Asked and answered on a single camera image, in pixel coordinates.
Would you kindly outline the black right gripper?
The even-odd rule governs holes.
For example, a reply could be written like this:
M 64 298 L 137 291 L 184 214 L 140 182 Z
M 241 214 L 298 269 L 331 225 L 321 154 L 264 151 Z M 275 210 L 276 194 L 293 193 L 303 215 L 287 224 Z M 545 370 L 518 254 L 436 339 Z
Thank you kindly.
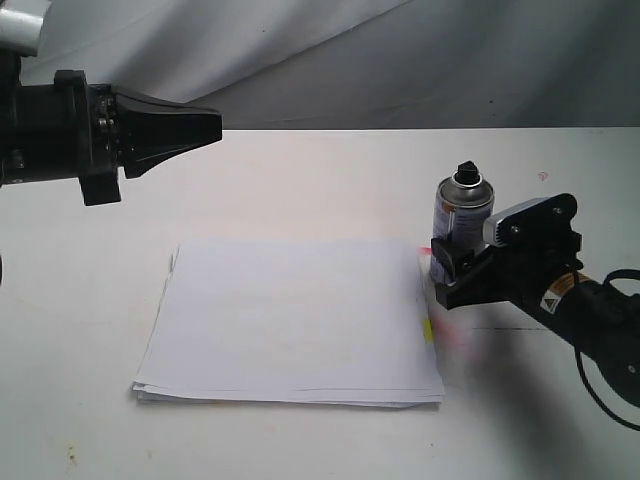
M 445 308 L 508 301 L 518 307 L 541 300 L 558 277 L 583 268 L 577 255 L 582 236 L 572 229 L 577 200 L 569 193 L 550 197 L 548 236 L 533 245 L 498 248 L 479 253 L 443 239 L 431 240 L 430 276 L 436 300 Z

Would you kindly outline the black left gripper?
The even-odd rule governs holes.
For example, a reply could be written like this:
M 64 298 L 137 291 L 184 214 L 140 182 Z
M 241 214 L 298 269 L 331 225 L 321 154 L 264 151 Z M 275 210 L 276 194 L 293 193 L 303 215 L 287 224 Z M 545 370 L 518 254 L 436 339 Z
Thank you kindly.
M 160 100 L 105 84 L 80 70 L 59 70 L 55 90 L 72 120 L 75 176 L 86 206 L 121 200 L 118 168 L 139 178 L 161 163 L 221 140 L 221 114 L 208 107 Z M 132 143 L 117 158 L 117 124 Z

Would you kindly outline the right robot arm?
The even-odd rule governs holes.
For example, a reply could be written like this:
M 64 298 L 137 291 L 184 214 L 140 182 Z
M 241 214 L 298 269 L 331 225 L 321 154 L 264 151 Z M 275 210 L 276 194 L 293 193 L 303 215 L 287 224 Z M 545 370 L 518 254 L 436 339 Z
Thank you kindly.
M 582 237 L 571 226 L 576 213 L 576 198 L 562 193 L 488 218 L 479 253 L 432 239 L 432 254 L 450 276 L 436 285 L 436 300 L 448 310 L 513 304 L 593 360 L 609 386 L 638 405 L 639 297 L 613 283 L 639 273 L 615 270 L 603 282 L 584 275 Z

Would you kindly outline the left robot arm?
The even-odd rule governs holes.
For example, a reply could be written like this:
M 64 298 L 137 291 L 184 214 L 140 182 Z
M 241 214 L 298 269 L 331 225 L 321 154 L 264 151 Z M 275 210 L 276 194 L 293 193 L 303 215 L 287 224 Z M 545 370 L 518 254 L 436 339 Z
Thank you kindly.
M 87 206 L 117 203 L 119 177 L 135 179 L 177 155 L 216 143 L 221 114 L 90 84 L 82 70 L 25 86 L 22 60 L 37 55 L 50 4 L 1 4 L 1 182 L 78 179 Z

